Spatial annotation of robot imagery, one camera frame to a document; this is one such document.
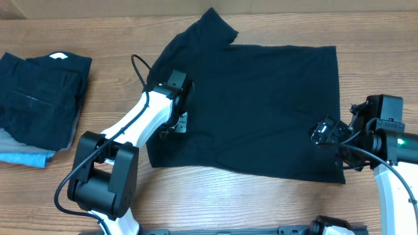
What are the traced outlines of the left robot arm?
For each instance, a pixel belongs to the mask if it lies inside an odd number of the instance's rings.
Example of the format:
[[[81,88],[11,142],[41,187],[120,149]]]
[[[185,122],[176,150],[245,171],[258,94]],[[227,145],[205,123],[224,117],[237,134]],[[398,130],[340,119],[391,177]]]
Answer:
[[[167,82],[144,92],[115,125],[80,138],[67,197],[99,222],[101,234],[142,232],[131,211],[139,151],[154,133],[165,137],[185,128],[180,120],[193,86],[187,74],[174,70]]]

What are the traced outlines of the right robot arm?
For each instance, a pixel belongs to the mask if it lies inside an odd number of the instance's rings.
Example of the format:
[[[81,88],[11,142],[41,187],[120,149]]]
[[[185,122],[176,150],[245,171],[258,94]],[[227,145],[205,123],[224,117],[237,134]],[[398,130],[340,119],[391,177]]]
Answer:
[[[417,233],[417,135],[405,131],[403,104],[402,97],[371,95],[352,104],[350,124],[324,116],[309,132],[317,146],[334,147],[347,169],[373,170],[382,234]]]

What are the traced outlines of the black t-shirt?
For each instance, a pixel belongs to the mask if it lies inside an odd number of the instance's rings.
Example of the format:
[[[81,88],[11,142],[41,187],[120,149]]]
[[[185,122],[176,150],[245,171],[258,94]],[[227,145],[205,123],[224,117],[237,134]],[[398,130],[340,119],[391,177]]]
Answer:
[[[194,88],[185,132],[153,134],[150,164],[345,183],[334,152],[308,135],[322,117],[340,118],[336,48],[235,44],[237,34],[209,9],[157,58],[149,86],[179,70]]]

